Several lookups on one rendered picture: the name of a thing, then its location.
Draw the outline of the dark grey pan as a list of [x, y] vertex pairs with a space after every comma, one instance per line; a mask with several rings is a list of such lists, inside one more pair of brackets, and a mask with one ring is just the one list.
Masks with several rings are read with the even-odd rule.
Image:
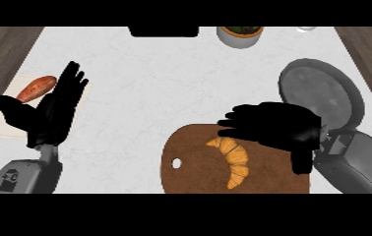
[[331, 131], [355, 130], [365, 117], [361, 90], [347, 75], [318, 59], [293, 61], [279, 76], [282, 101], [309, 108]]

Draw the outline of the black appliance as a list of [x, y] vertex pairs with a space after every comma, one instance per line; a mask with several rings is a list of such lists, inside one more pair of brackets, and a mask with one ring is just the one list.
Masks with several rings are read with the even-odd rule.
[[130, 27], [135, 37], [195, 37], [200, 33], [198, 27]]

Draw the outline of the pale cutting board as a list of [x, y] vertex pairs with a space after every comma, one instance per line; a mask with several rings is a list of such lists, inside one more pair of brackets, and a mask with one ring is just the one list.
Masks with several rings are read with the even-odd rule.
[[[17, 75], [11, 85], [5, 90], [5, 95], [17, 97], [23, 89], [27, 87], [30, 82], [37, 78], [37, 76]], [[85, 105], [86, 95], [89, 94], [90, 86], [86, 86], [85, 92], [82, 94], [80, 102], [76, 107], [74, 116], [80, 115], [82, 106]], [[0, 138], [5, 139], [24, 139], [27, 137], [27, 132], [11, 126], [6, 121], [3, 114], [0, 113]]]

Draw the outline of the white pot with plant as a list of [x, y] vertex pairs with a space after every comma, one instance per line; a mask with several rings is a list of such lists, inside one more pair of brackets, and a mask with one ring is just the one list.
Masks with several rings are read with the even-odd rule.
[[263, 27], [253, 34], [240, 34], [226, 27], [217, 27], [217, 36], [223, 44], [232, 48], [244, 49], [251, 47], [262, 36]]

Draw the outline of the golden croissant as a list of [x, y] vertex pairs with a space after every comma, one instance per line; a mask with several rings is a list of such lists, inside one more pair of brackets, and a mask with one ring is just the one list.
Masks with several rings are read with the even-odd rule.
[[250, 169], [248, 163], [248, 153], [244, 146], [235, 141], [234, 138], [217, 137], [207, 142], [207, 146], [216, 148], [222, 155], [225, 156], [229, 169], [231, 178], [228, 182], [228, 189], [232, 190], [238, 187], [244, 179], [248, 176]]

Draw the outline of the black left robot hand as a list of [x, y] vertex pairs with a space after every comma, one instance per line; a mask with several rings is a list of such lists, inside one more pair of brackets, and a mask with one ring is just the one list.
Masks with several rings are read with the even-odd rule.
[[6, 123], [28, 133], [28, 148], [58, 146], [67, 139], [76, 107], [89, 80], [80, 65], [71, 61], [61, 73], [54, 91], [34, 108], [12, 96], [0, 95], [0, 112]]

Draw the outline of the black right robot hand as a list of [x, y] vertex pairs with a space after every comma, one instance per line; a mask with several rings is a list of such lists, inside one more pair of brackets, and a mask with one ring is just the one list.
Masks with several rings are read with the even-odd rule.
[[219, 121], [220, 137], [229, 137], [291, 152], [293, 172], [313, 171], [313, 151], [321, 148], [322, 117], [306, 107], [284, 102], [244, 104]]

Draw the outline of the orange sweet potato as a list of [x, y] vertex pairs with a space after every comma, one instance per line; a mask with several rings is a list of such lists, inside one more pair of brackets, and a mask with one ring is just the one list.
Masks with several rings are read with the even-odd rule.
[[27, 103], [40, 98], [55, 87], [57, 77], [43, 76], [34, 79], [18, 94], [18, 99]]

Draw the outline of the brown wooden cutting board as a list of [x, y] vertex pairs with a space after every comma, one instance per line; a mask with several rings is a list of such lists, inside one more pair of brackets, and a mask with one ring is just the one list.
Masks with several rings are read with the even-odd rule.
[[219, 136], [217, 124], [191, 124], [170, 136], [161, 157], [161, 184], [166, 193], [307, 194], [310, 175], [293, 172], [291, 153], [256, 142], [238, 140], [247, 149], [248, 176], [228, 188], [229, 163], [207, 142]]

